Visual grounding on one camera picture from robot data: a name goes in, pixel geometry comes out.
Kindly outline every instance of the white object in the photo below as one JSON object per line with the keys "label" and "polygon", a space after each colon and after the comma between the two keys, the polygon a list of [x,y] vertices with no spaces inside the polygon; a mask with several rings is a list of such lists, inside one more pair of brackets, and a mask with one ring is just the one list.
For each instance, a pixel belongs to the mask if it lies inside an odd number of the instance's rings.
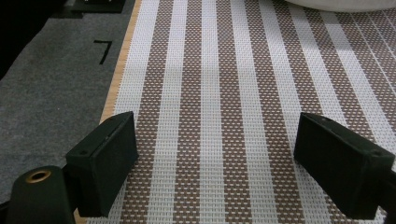
{"label": "white object", "polygon": [[325,11],[363,12],[396,7],[396,0],[286,0],[303,7]]}

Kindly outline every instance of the wooden edge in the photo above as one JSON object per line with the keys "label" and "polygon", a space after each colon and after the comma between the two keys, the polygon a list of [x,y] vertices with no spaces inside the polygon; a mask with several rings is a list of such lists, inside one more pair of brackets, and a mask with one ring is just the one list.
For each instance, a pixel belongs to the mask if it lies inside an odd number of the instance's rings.
{"label": "wooden edge", "polygon": [[[128,28],[125,33],[125,37],[123,39],[119,59],[117,61],[116,69],[114,71],[110,88],[107,93],[105,107],[102,112],[100,123],[102,123],[105,119],[111,117],[114,113],[114,106],[116,104],[117,96],[119,93],[120,83],[122,80],[125,63],[128,58],[129,48],[131,47],[131,40],[132,40],[132,36],[134,35],[134,27],[136,25],[137,15],[139,13],[141,4],[142,4],[142,0],[135,0],[134,2],[134,10],[132,12],[132,16],[131,19],[129,20]],[[87,218],[80,217],[77,209],[74,213],[74,216],[75,216],[76,224],[87,223]]]}

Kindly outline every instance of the woven mat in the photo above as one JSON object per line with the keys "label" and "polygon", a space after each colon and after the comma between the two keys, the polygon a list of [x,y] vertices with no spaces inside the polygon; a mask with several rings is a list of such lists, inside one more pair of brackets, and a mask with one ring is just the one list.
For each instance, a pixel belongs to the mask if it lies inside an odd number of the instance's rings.
{"label": "woven mat", "polygon": [[301,111],[396,152],[395,8],[143,0],[131,43],[115,113],[134,111],[140,158],[89,223],[363,222],[291,153]]}

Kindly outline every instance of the screw hole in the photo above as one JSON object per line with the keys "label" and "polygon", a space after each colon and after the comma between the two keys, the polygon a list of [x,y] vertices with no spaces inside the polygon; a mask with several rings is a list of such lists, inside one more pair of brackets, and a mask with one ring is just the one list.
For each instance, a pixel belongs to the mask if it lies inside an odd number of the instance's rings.
{"label": "screw hole", "polygon": [[37,171],[37,172],[30,174],[26,178],[26,182],[29,184],[38,183],[38,182],[41,182],[41,181],[47,179],[49,176],[50,176],[50,171],[48,171],[48,170]]}

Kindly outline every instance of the gray felt surface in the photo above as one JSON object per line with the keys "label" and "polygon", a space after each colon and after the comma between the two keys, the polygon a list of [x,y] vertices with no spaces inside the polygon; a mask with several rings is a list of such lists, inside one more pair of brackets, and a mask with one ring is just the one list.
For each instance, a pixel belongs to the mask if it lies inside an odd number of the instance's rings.
{"label": "gray felt surface", "polygon": [[[0,203],[13,181],[64,155],[99,123],[134,1],[121,14],[49,19],[0,81]],[[106,44],[113,41],[104,64]]]}

